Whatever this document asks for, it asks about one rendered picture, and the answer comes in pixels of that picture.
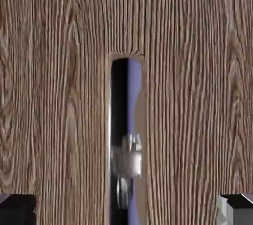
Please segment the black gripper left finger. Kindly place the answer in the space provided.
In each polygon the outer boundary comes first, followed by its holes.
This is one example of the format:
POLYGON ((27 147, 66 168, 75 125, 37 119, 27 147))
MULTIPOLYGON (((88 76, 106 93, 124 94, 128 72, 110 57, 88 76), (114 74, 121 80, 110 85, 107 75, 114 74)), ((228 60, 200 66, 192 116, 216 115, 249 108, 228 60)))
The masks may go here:
POLYGON ((0 225, 36 225, 36 197, 0 194, 0 225))

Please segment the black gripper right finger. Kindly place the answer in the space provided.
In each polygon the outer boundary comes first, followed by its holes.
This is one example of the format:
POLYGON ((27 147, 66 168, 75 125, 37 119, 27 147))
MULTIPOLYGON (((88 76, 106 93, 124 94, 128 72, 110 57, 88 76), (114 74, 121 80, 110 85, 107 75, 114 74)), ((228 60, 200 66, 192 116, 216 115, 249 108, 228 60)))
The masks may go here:
POLYGON ((253 194, 219 195, 216 205, 216 225, 253 225, 253 194))

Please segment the brown wooden drawer front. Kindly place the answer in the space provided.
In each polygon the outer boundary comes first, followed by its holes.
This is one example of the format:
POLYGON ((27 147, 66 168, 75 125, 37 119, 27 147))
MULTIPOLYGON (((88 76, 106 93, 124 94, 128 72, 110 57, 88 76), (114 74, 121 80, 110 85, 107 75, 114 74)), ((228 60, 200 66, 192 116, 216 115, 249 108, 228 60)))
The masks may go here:
POLYGON ((109 225, 107 79, 145 68, 145 225, 253 193, 253 0, 0 0, 0 193, 38 225, 109 225))

